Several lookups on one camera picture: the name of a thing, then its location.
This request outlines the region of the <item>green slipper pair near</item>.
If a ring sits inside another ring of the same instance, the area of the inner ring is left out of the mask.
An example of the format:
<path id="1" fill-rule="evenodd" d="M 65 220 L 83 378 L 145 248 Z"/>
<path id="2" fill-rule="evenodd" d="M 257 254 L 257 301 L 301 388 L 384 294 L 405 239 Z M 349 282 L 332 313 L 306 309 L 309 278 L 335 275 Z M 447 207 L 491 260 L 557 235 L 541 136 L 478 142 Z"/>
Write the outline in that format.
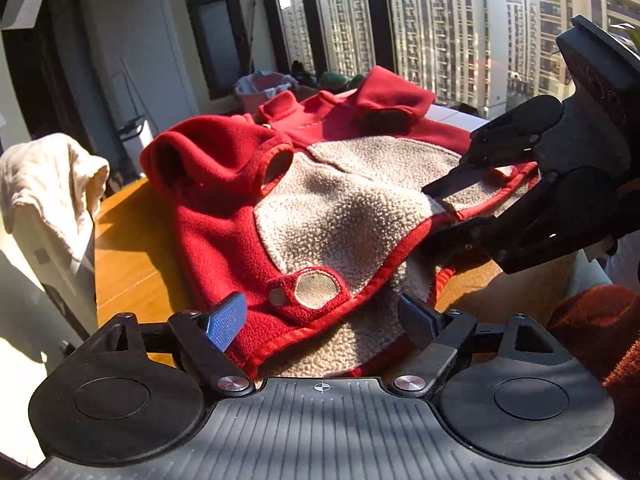
<path id="1" fill-rule="evenodd" d="M 318 88 L 331 93 L 341 93 L 348 88 L 349 83 L 349 77 L 327 70 L 320 76 L 318 80 Z"/>

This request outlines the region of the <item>pink laundry basket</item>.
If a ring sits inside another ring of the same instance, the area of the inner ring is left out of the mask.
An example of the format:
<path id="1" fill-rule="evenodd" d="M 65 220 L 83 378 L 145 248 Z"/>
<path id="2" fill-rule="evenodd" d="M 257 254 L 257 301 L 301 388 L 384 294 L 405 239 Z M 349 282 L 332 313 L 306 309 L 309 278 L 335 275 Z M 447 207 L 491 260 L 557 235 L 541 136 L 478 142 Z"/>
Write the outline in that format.
<path id="1" fill-rule="evenodd" d="M 285 91 L 295 91 L 296 79 L 270 70 L 256 70 L 242 76 L 234 85 L 235 97 L 241 102 L 245 114 L 254 114 L 265 102 Z"/>

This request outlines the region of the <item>white trash bin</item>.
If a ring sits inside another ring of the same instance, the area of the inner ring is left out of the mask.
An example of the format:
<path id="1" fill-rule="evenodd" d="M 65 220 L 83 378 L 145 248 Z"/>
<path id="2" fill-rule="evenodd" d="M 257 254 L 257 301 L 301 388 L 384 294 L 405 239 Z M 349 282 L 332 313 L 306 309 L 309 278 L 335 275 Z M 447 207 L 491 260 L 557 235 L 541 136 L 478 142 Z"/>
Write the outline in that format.
<path id="1" fill-rule="evenodd" d="M 153 133 L 149 121 L 144 116 L 134 118 L 117 130 L 122 147 L 128 155 L 136 174 L 143 174 L 140 156 L 143 150 L 153 141 Z"/>

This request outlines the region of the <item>cream cloth on chair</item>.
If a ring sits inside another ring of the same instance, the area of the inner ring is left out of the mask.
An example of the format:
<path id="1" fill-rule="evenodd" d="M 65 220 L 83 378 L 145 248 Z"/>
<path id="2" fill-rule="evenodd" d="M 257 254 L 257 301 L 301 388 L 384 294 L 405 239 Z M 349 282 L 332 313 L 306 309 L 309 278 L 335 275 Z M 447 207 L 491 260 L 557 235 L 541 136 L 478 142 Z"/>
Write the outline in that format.
<path id="1" fill-rule="evenodd" d="M 76 278 L 109 175 L 105 158 L 60 132 L 1 156 L 3 225 L 41 281 Z"/>

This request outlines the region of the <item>dark framed door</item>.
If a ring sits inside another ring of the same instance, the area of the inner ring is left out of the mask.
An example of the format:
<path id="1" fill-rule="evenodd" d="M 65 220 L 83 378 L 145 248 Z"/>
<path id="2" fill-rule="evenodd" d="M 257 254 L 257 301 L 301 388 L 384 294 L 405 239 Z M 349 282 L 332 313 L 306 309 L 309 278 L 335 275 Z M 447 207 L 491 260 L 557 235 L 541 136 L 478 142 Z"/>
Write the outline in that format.
<path id="1" fill-rule="evenodd" d="M 186 0 L 209 99 L 233 92 L 250 70 L 250 45 L 240 0 Z"/>

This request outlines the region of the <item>rust red sleeve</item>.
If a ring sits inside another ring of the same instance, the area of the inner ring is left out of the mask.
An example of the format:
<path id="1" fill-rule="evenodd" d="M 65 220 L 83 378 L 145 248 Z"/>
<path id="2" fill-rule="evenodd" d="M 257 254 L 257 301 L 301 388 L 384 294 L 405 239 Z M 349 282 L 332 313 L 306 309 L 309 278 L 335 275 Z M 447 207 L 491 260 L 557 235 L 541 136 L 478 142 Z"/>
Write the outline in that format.
<path id="1" fill-rule="evenodd" d="M 565 300 L 547 325 L 613 399 L 600 456 L 627 479 L 639 477 L 639 315 L 638 292 L 601 285 Z"/>

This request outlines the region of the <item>red fleece jacket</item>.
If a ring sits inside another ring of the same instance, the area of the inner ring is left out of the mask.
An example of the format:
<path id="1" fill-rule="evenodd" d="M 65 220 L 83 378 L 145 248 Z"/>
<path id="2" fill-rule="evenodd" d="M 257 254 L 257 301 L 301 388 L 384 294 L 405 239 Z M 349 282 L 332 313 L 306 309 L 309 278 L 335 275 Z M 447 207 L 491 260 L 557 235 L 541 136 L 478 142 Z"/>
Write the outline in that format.
<path id="1" fill-rule="evenodd" d="M 536 182 L 531 162 L 493 169 L 444 200 L 424 188 L 469 149 L 435 122 L 432 92 L 375 67 L 351 94 L 282 92 L 253 114 L 180 122 L 142 152 L 174 219 L 196 303 L 232 292 L 246 320 L 228 358 L 251 378 L 376 374 L 410 350 L 397 303 L 450 278 L 418 246 L 501 214 Z"/>

